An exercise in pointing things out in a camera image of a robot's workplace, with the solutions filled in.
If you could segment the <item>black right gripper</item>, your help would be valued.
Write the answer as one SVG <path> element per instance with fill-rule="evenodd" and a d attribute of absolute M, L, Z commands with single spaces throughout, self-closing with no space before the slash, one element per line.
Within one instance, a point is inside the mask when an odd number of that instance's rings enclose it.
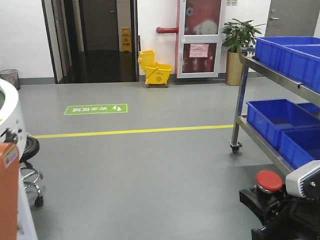
<path fill-rule="evenodd" d="M 239 191 L 239 201 L 259 219 L 260 228 L 251 230 L 252 240 L 318 240 L 320 198 L 285 197 L 285 185 L 277 191 L 258 184 Z"/>

